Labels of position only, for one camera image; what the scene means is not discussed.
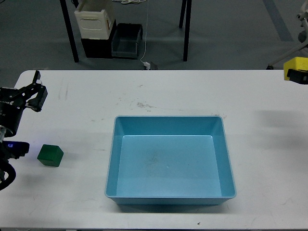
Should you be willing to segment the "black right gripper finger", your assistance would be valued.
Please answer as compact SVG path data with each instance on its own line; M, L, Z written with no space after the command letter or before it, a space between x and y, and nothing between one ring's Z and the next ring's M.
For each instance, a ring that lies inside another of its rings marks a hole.
M308 84L308 72L306 70L289 69L287 72L289 80L298 84Z

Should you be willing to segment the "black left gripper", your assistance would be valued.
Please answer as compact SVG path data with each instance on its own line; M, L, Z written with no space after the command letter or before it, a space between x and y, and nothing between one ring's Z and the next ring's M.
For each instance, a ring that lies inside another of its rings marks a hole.
M15 136L25 108L35 112L42 110L48 92L35 71L31 84L18 89L0 89L0 125L6 128L5 136Z

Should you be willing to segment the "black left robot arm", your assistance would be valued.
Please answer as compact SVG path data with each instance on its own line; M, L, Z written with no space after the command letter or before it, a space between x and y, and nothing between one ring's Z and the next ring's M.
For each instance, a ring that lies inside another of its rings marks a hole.
M16 171L9 159L18 159L29 151L29 143L6 141L13 137L22 118L23 111L30 108L35 112L42 110L47 98L46 87L40 81L40 72L34 73L32 83L22 87L0 89L0 189L7 188L16 178Z

